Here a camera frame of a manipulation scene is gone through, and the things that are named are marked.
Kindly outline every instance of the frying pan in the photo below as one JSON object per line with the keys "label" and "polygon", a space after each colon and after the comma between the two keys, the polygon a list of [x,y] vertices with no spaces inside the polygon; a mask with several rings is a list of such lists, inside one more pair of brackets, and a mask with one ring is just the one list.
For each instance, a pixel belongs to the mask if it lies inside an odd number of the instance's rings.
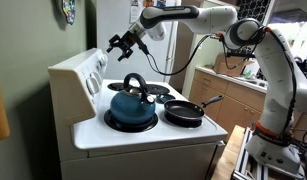
{"label": "frying pan", "polygon": [[164,116],[173,124],[182,127],[198,127],[202,124],[202,117],[207,105],[223,99],[223,96],[215,96],[206,102],[201,103],[201,107],[188,101],[169,100],[164,103]]}

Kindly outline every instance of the robotic arm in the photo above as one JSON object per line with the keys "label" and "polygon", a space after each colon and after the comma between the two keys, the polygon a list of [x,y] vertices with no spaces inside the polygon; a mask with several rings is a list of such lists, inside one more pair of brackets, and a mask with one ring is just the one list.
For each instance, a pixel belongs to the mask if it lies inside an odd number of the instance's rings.
{"label": "robotic arm", "polygon": [[153,40],[163,39],[162,21],[170,20],[185,23],[196,34],[220,33],[220,41],[231,50],[243,46],[254,48],[269,87],[261,118],[246,150],[258,163],[302,179],[304,172],[296,148],[290,145],[289,130],[293,124],[293,109],[307,111],[307,79],[296,65],[282,34],[255,19],[237,21],[233,7],[148,7],[122,38],[115,35],[109,41],[108,52],[119,47],[123,52],[120,61],[132,54],[130,48],[137,43],[148,54],[141,38],[147,33]]}

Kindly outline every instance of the refrigerator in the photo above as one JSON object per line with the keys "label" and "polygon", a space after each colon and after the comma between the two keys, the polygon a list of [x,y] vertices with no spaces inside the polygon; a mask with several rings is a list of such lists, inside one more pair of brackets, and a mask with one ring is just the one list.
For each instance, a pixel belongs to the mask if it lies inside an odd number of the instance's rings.
{"label": "refrigerator", "polygon": [[[140,7],[145,0],[138,0]],[[131,8],[132,0],[97,0],[96,22],[97,22],[97,48],[102,49],[108,57],[108,66],[105,79],[124,79],[129,73],[138,73],[146,81],[169,82],[170,76],[163,76],[154,72],[144,53],[135,44],[132,47],[133,54],[122,61],[117,59],[122,51],[114,48],[110,53],[106,50],[109,47],[109,39],[115,34],[122,37],[132,25],[132,19],[136,13]],[[166,0],[165,6],[181,5],[181,0]],[[177,21],[164,21],[166,27],[165,38],[162,41],[153,41],[148,35],[142,38],[147,45],[149,52],[154,56],[160,71],[171,73],[174,63],[176,48]]]}

